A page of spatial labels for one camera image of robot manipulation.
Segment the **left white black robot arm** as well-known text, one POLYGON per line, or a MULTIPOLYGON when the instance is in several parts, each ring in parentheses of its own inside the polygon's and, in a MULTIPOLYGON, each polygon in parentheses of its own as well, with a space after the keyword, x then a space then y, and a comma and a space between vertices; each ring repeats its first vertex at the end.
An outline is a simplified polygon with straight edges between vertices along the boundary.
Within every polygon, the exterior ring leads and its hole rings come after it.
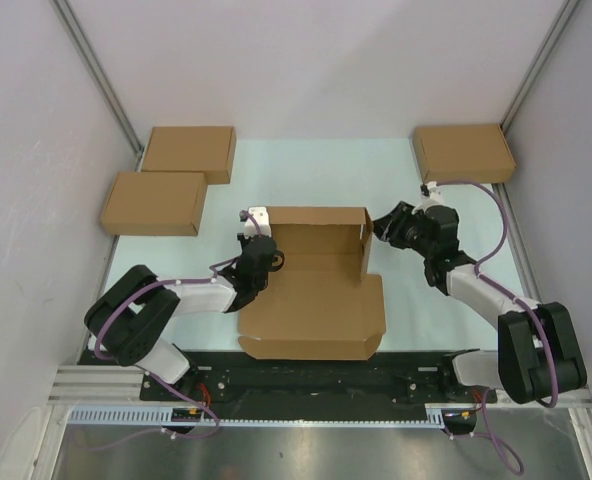
POLYGON ((237 312, 268 286, 285 256, 267 235, 239 237, 241 254, 213 266, 208 278, 159 279, 145 265, 130 268, 87 311, 84 324, 95 336, 95 355, 122 367, 135 366, 161 380, 173 398, 197 387, 192 362, 162 338, 170 319, 192 313, 237 312))

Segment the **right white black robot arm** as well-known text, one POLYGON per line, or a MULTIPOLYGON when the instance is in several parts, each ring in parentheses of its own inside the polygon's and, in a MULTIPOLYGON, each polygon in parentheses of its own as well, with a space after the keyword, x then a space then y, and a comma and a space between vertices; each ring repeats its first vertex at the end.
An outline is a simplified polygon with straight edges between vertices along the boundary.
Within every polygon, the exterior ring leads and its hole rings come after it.
POLYGON ((460 248, 458 228, 455 209, 415 209, 406 202, 373 223, 379 240, 422 257, 429 286, 471 308, 497 332, 495 350, 449 356, 450 368, 437 376, 439 393, 460 401, 474 386, 488 387, 518 404, 552 406, 560 394, 584 388, 587 371, 567 308, 517 296, 477 272, 475 260, 460 248))

